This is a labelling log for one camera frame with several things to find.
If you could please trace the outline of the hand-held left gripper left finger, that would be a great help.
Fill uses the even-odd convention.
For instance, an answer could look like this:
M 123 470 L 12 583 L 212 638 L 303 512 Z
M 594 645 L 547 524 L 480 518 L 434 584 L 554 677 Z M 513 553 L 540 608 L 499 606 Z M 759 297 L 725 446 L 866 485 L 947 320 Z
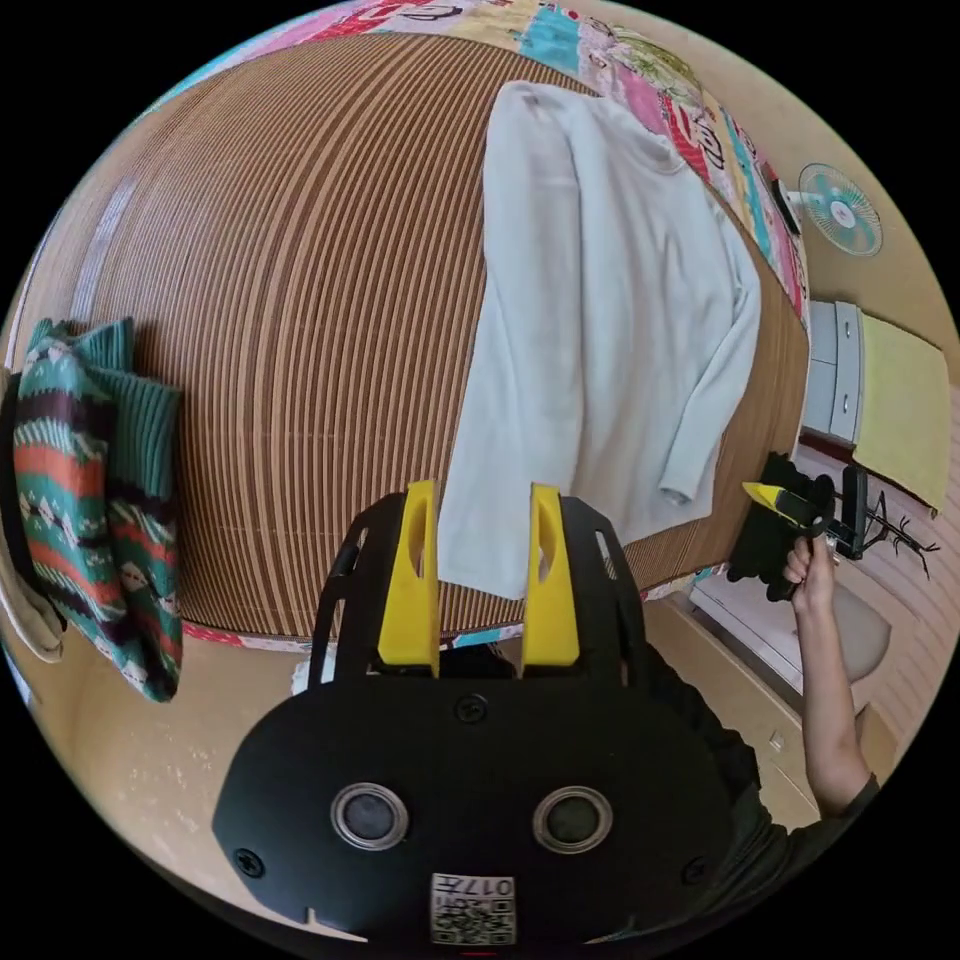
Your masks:
M 377 653 L 389 668 L 439 667 L 436 486 L 432 480 L 411 483 L 403 497 Z

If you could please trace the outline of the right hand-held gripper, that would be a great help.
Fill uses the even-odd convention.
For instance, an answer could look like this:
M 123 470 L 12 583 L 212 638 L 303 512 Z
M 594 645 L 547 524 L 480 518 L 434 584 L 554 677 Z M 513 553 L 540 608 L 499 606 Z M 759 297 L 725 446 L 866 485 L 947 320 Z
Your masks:
M 750 505 L 728 561 L 727 579 L 755 578 L 766 586 L 768 601 L 789 601 L 796 585 L 783 570 L 795 541 L 824 536 L 828 548 L 836 548 L 835 483 L 827 474 L 810 477 L 787 456 L 770 453 L 760 479 L 743 482 L 742 488 Z

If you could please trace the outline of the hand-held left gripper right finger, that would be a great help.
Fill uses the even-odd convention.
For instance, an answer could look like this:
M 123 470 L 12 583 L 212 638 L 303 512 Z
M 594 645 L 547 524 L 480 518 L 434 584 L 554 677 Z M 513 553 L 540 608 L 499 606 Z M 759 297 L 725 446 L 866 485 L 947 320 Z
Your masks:
M 566 669 L 580 656 L 569 556 L 558 490 L 531 487 L 521 667 Z

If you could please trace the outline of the person's right hand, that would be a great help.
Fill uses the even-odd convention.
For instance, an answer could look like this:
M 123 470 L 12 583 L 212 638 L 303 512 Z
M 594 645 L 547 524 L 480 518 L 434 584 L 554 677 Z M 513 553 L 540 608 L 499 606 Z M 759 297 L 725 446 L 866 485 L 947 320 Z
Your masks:
M 832 607 L 835 567 L 834 550 L 826 534 L 795 541 L 783 576 L 793 588 L 790 602 L 797 615 L 823 613 Z

